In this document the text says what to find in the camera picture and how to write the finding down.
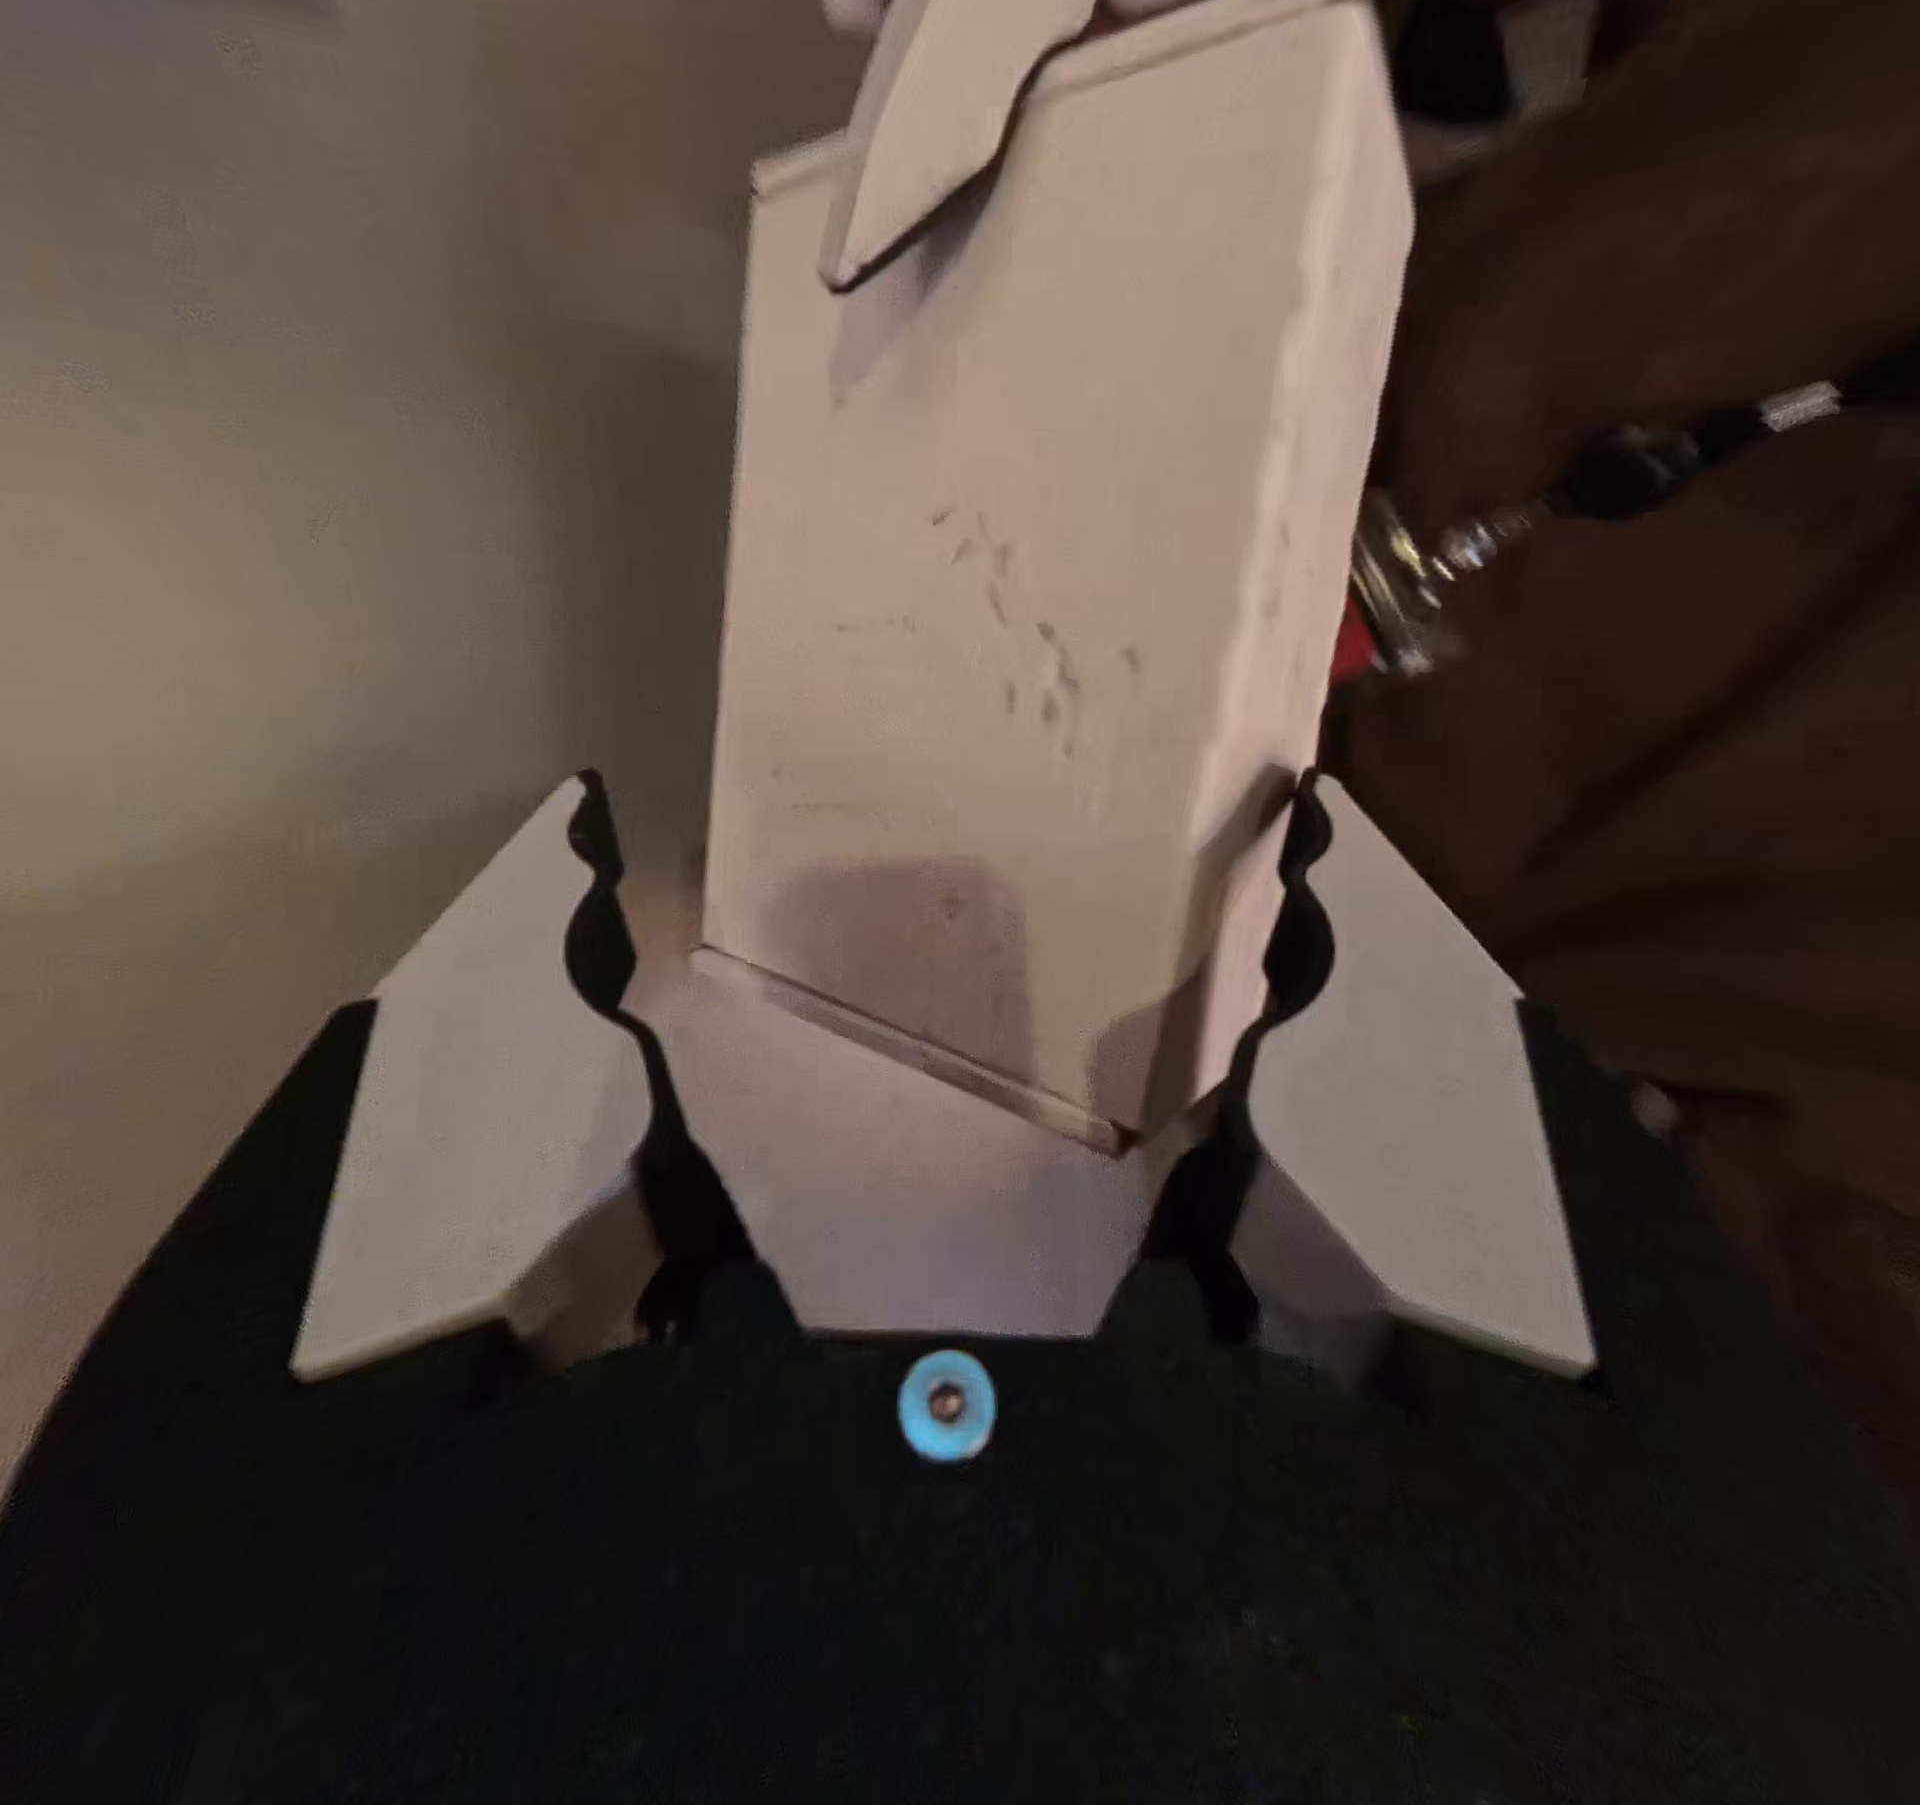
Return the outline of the white cardboard mailer box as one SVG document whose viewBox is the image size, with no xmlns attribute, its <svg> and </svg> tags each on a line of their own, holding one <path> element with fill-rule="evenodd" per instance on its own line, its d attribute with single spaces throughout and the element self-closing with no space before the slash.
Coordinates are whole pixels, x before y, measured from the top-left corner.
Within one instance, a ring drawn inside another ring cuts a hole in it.
<svg viewBox="0 0 1920 1805">
<path fill-rule="evenodd" d="M 816 1332 L 1086 1332 L 1263 1008 L 1409 251 L 1373 0 L 1068 51 L 848 296 L 754 172 L 688 1122 Z"/>
</svg>

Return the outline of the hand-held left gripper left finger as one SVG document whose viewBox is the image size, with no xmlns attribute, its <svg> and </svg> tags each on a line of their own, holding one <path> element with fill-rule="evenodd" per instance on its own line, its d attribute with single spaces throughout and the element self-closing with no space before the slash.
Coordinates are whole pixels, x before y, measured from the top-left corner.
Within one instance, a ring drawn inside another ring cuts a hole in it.
<svg viewBox="0 0 1920 1805">
<path fill-rule="evenodd" d="M 641 1298 L 737 1211 L 657 1035 L 597 772 L 565 780 L 373 992 L 290 1372 L 503 1327 L 537 1361 L 644 1336 Z"/>
</svg>

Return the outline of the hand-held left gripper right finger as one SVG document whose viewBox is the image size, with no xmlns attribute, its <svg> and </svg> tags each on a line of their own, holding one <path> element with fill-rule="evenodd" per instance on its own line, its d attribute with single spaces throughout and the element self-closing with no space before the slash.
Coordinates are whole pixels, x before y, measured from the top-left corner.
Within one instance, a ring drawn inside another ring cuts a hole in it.
<svg viewBox="0 0 1920 1805">
<path fill-rule="evenodd" d="M 1366 1386 L 1404 1329 L 1581 1380 L 1596 1336 L 1522 996 L 1329 773 L 1290 804 L 1263 1011 L 1154 1200 L 1212 1329 Z"/>
</svg>

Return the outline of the person's dark clothing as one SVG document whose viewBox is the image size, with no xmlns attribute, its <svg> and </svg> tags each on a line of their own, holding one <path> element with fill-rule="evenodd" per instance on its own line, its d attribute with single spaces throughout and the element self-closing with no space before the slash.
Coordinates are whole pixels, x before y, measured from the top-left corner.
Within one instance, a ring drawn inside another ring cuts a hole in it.
<svg viewBox="0 0 1920 1805">
<path fill-rule="evenodd" d="M 1603 0 L 1584 98 L 1420 201 L 1381 476 L 1519 523 L 1334 769 L 1664 1093 L 1918 1497 L 1918 0 Z"/>
</svg>

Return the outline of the grey desk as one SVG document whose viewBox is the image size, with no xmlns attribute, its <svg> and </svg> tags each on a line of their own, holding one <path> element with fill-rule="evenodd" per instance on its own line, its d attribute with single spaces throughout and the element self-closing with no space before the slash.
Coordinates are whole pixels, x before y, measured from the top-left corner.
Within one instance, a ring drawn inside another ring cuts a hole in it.
<svg viewBox="0 0 1920 1805">
<path fill-rule="evenodd" d="M 345 1002 L 707 830 L 750 166 L 823 0 L 2 0 L 2 1476 Z"/>
</svg>

